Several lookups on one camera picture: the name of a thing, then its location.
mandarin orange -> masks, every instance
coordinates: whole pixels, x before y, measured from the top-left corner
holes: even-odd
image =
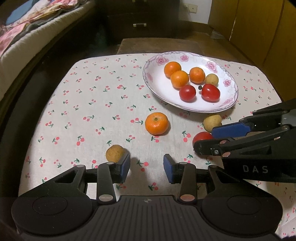
[[[200,67],[194,67],[189,72],[190,81],[195,84],[200,84],[205,80],[205,72]]]
[[[170,81],[172,82],[173,87],[180,89],[187,85],[189,82],[189,76],[185,71],[179,70],[171,75]]]
[[[153,136],[158,136],[165,133],[168,127],[168,118],[161,112],[154,112],[147,116],[145,120],[145,128]]]
[[[181,69],[182,68],[179,63],[172,61],[172,62],[169,62],[165,65],[165,68],[163,69],[163,71],[165,73],[165,76],[167,78],[170,78],[173,73],[175,73],[176,71],[179,71]]]

tablecloth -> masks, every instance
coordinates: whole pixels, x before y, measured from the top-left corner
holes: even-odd
[[[202,159],[192,148],[194,135],[204,131],[202,121],[206,114],[173,107],[154,96],[145,85],[142,69],[154,55],[95,57],[73,65],[40,116],[25,157],[19,195],[74,165],[96,168],[107,161],[106,150],[113,144],[123,146],[131,154],[125,183],[114,184],[117,198],[120,195],[176,195],[179,184],[170,184],[163,170],[166,153],[176,162],[190,162],[197,168],[206,169],[210,164],[223,166],[220,157]],[[231,73],[239,90],[236,104],[220,113],[222,124],[236,122],[254,110],[281,102],[258,68],[210,59]],[[153,112],[167,115],[170,121],[167,135],[152,136],[145,130],[145,119]],[[293,225],[296,225],[294,184],[250,182],[280,200],[284,213],[276,233],[280,237],[293,234]],[[95,184],[90,184],[87,195],[95,198],[95,193]],[[198,184],[198,198],[205,195],[205,185]]]

dresser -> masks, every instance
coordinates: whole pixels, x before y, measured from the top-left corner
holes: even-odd
[[[111,40],[173,37],[178,26],[179,0],[102,0]]]

ribbed black surface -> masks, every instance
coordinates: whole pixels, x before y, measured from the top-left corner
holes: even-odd
[[[33,237],[26,241],[275,241],[275,236],[240,239],[209,226],[193,206],[181,205],[172,196],[122,196],[101,206],[80,229],[58,237]]]

wall socket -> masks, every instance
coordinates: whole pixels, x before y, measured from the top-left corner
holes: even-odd
[[[184,3],[184,6],[188,9],[189,12],[197,12],[197,5]]]

